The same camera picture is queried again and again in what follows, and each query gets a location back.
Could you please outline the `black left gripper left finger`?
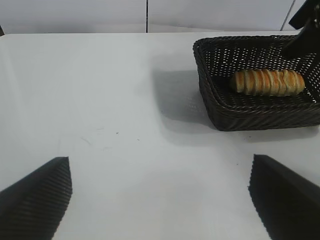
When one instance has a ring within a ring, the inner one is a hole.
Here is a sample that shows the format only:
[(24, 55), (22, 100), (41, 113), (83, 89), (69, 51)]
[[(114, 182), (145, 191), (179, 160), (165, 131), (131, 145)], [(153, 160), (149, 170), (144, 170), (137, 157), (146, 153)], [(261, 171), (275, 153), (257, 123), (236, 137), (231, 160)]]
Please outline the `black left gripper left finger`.
[(51, 240), (73, 194), (68, 157), (55, 157), (0, 192), (2, 240)]

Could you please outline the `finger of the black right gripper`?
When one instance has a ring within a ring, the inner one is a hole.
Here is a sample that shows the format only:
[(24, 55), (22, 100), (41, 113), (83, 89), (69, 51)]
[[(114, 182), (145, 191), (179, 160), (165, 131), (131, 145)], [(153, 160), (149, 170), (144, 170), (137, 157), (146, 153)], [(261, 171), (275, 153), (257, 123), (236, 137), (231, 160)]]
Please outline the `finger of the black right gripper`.
[(319, 0), (306, 0), (290, 19), (289, 25), (299, 30), (304, 27), (309, 20), (313, 22), (317, 18), (316, 9), (319, 10), (319, 6)]
[(302, 58), (310, 54), (320, 55), (320, 26), (307, 24), (281, 51), (287, 59)]

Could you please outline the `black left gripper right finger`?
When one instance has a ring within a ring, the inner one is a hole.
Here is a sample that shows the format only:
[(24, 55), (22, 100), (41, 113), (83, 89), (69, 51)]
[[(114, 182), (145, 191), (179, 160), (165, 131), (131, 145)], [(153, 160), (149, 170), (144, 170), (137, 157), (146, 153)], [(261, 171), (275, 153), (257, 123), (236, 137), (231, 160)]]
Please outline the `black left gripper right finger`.
[(320, 238), (320, 188), (268, 155), (253, 157), (248, 186), (272, 240)]

